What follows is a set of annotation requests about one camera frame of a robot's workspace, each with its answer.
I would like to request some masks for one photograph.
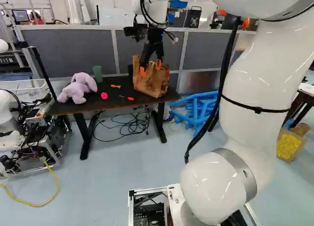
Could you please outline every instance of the orange handle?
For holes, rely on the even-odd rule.
[[[156,69],[159,70],[161,68],[161,60],[160,59],[157,59],[157,64],[156,64]]]
[[[111,87],[121,88],[121,85],[111,85]]]
[[[143,77],[146,77],[146,71],[145,71],[145,69],[144,69],[144,67],[140,67],[139,68],[139,74],[141,75],[141,76],[143,76]]]

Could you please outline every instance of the cubicle wall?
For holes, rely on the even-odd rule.
[[[70,77],[77,72],[92,74],[100,65],[104,76],[126,76],[132,56],[141,54],[145,41],[136,43],[121,28],[102,26],[19,26],[21,40],[36,46],[51,78]],[[215,90],[230,36],[229,30],[169,28],[179,42],[164,35],[164,62],[170,66],[170,86],[179,93]],[[248,41],[254,32],[237,35]],[[233,61],[240,56],[234,51]]]

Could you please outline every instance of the red screwdriver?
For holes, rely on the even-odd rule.
[[[129,101],[134,101],[134,98],[133,97],[124,97],[125,99],[128,99]]]

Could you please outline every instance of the person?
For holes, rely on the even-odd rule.
[[[43,20],[41,19],[41,16],[40,16],[37,12],[35,12],[35,15],[36,15],[36,17],[37,17],[37,19],[38,19],[38,24],[39,24],[39,25],[44,25],[44,22],[43,22]],[[34,15],[33,15],[33,12],[30,13],[29,17],[30,17],[30,20],[33,21],[33,25],[36,25],[37,23],[36,23],[36,21],[35,21],[35,17],[34,17]]]

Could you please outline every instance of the green cup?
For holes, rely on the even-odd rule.
[[[102,67],[100,65],[93,66],[93,72],[96,82],[101,83],[103,81]]]

